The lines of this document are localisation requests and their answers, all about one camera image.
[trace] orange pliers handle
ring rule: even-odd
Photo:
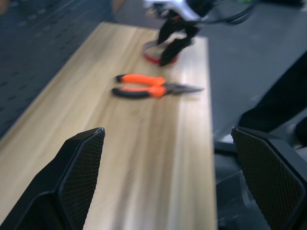
[[[160,98],[167,93],[166,87],[164,86],[165,79],[162,77],[148,77],[143,74],[126,74],[118,75],[115,77],[117,82],[125,83],[140,83],[150,85],[147,88],[113,88],[112,92],[121,97],[127,98],[146,98],[146,97],[156,97]]]

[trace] pliers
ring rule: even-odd
[[[120,97],[127,98],[161,98],[166,94],[182,94],[188,92],[201,92],[204,88],[168,83],[163,77],[149,77],[143,74],[125,74],[115,77],[117,82],[140,83],[150,85],[148,88],[113,88],[112,92]]]

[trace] gray floor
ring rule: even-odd
[[[160,28],[162,21],[145,16],[142,0],[126,1],[117,13],[119,23]],[[306,50],[306,23],[307,13],[299,9],[262,3],[245,23],[208,25],[201,30],[200,35],[209,39],[215,138],[229,133],[240,114]],[[307,111],[289,123],[305,115]],[[239,170],[231,157],[216,155],[215,164],[217,181]]]

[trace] white robot part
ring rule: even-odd
[[[173,10],[185,21],[203,21],[207,18],[201,18],[194,10],[190,8],[185,0],[143,0],[144,8],[148,11],[148,14],[154,14],[155,4],[163,4],[166,12]]]

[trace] wooden table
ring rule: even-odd
[[[101,24],[0,143],[0,222],[33,177],[76,133],[106,129],[86,230],[213,230],[216,221],[207,41],[177,64],[140,55],[157,31]],[[163,76],[205,90],[128,100],[110,93],[118,74]]]

